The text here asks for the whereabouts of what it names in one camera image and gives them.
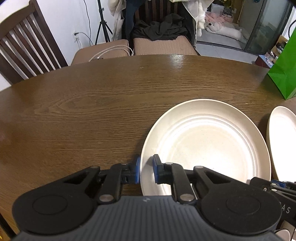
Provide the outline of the cream plate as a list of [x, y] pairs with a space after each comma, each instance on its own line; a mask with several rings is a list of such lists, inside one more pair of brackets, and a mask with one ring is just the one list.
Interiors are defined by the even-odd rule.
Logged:
[[204, 166], [241, 182], [271, 179], [266, 142], [255, 123], [239, 109], [213, 99], [183, 102], [152, 126], [140, 156], [140, 185], [145, 196], [170, 195], [156, 184], [152, 156], [184, 169]]
[[267, 124], [273, 175], [280, 181], [295, 182], [295, 114], [284, 106], [277, 106]]

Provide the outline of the green paper bag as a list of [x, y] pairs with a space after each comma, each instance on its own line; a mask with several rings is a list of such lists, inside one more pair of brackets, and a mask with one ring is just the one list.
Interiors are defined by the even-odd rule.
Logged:
[[296, 88], [296, 36], [293, 33], [276, 63], [267, 72], [284, 99], [295, 97]]

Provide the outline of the chair with clothes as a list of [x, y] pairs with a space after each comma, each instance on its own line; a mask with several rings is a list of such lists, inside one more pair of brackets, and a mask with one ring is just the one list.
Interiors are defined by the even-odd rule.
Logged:
[[125, 39], [137, 55], [197, 55], [212, 1], [108, 1], [113, 41]]

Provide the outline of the studio light on stand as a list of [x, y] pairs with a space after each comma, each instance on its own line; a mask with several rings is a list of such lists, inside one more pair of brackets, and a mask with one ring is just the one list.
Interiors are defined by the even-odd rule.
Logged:
[[98, 3], [98, 12], [99, 12], [99, 16], [100, 16], [100, 22], [99, 22], [99, 27], [98, 27], [97, 34], [96, 34], [95, 44], [98, 43], [98, 37], [99, 37], [100, 30], [103, 31], [105, 42], [108, 43], [108, 42], [110, 42], [110, 37], [109, 37], [108, 33], [111, 33], [111, 34], [113, 34], [113, 33], [112, 33], [110, 27], [107, 25], [107, 21], [104, 19], [104, 16], [103, 16], [104, 8], [101, 5], [101, 1], [97, 0], [97, 3]]

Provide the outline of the white plush toy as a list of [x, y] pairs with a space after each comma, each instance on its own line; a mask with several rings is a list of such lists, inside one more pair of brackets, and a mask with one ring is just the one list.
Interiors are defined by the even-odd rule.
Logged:
[[225, 27], [219, 22], [208, 23], [205, 29], [210, 33], [222, 35], [236, 40], [239, 40], [243, 37], [241, 31], [237, 30], [236, 28]]

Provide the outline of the dark wooden chair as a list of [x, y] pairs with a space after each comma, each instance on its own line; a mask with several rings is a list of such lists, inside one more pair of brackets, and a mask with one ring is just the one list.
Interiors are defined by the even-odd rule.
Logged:
[[66, 66], [37, 1], [1, 22], [1, 76], [10, 85]]

